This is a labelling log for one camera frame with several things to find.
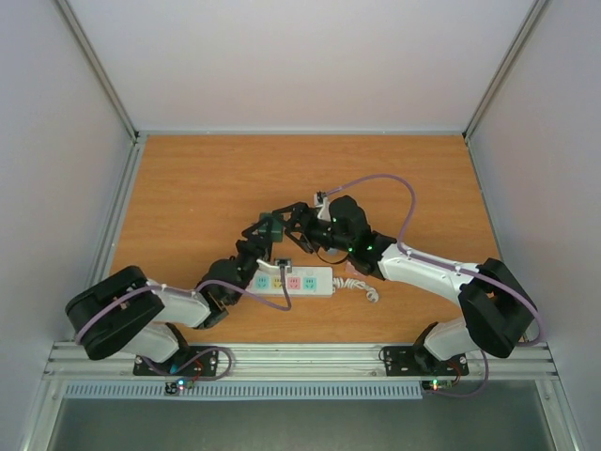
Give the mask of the dark green cube adapter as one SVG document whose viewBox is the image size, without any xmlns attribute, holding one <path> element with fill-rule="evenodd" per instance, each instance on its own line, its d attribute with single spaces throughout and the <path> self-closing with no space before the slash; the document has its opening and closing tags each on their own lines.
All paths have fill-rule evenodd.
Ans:
<svg viewBox="0 0 601 451">
<path fill-rule="evenodd" d="M 285 234 L 282 216 L 272 212 L 261 212 L 258 233 L 264 236 L 270 235 L 272 242 L 282 242 Z"/>
</svg>

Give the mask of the white power strip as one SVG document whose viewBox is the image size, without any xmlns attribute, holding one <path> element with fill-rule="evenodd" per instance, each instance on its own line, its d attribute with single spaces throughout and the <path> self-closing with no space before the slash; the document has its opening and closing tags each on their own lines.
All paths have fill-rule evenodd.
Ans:
<svg viewBox="0 0 601 451">
<path fill-rule="evenodd" d="M 330 267 L 293 267 L 285 272 L 285 286 L 290 297 L 330 297 L 333 294 L 333 270 Z M 247 290 L 259 296 L 283 297 L 279 270 L 258 271 Z"/>
</svg>

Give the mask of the pink cube adapter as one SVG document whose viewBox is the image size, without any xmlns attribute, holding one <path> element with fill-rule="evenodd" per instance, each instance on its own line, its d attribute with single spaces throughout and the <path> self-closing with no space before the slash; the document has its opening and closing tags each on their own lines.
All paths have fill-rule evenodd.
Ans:
<svg viewBox="0 0 601 451">
<path fill-rule="evenodd" d="M 346 265 L 346 272 L 351 274 L 353 277 L 361 276 L 361 274 L 356 270 L 356 268 L 348 262 Z"/>
</svg>

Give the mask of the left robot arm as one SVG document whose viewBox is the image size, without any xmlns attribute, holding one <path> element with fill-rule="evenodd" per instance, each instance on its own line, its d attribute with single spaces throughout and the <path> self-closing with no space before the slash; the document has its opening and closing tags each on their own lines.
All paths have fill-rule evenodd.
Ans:
<svg viewBox="0 0 601 451">
<path fill-rule="evenodd" d="M 92 361 L 122 351 L 146 357 L 168 374 L 180 373 L 191 349 L 177 326 L 211 328 L 250 294 L 259 262 L 271 255 L 272 229 L 273 219 L 265 216 L 243 230 L 237 253 L 212 263 L 193 289 L 160 284 L 130 265 L 82 291 L 65 307 L 75 342 Z"/>
</svg>

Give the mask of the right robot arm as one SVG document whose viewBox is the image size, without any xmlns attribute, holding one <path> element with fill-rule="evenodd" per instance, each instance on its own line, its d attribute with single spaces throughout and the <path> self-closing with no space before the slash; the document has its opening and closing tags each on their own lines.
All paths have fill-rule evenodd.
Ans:
<svg viewBox="0 0 601 451">
<path fill-rule="evenodd" d="M 533 301 L 503 262 L 462 263 L 410 248 L 374 230 L 348 195 L 314 208 L 298 202 L 273 214 L 303 251 L 344 251 L 363 275 L 423 289 L 460 308 L 460 317 L 428 325 L 407 351 L 409 366 L 421 375 L 435 375 L 447 361 L 475 350 L 507 358 L 531 324 L 540 321 Z"/>
</svg>

